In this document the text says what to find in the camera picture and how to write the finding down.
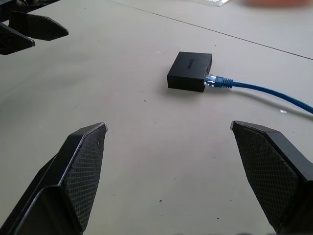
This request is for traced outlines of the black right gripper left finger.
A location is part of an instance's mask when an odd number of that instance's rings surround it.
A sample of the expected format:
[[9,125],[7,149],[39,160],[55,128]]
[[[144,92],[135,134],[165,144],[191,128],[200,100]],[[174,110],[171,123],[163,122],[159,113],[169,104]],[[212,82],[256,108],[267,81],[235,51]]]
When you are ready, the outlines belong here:
[[107,125],[70,134],[36,174],[0,235],[83,235],[98,189]]

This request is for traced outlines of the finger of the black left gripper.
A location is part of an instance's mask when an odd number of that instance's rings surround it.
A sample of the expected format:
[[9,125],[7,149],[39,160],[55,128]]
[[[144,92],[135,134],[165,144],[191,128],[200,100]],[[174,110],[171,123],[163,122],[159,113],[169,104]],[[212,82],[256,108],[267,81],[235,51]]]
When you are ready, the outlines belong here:
[[12,54],[34,46],[32,39],[0,23],[0,55]]
[[39,40],[55,40],[69,34],[61,24],[46,16],[11,11],[9,27],[24,36]]

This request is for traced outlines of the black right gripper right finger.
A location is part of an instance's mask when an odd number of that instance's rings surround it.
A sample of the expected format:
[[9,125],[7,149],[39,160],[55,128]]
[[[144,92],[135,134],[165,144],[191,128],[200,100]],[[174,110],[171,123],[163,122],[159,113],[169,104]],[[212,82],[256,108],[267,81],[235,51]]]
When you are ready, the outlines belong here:
[[233,121],[247,180],[277,234],[313,235],[313,163],[281,132]]

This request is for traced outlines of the crumpled clear plastic wrap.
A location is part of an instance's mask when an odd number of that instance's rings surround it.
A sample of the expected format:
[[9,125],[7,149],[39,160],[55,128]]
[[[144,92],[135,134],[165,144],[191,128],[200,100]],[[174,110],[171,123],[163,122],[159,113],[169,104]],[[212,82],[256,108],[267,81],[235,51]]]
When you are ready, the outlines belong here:
[[229,0],[206,0],[209,5],[221,7]]

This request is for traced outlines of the black network switch box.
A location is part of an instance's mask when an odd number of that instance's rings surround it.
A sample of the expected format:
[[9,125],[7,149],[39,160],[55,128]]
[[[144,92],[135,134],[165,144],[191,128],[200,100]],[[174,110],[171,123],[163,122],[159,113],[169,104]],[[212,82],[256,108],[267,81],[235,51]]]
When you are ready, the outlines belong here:
[[168,88],[204,92],[212,57],[211,53],[179,52],[167,74]]

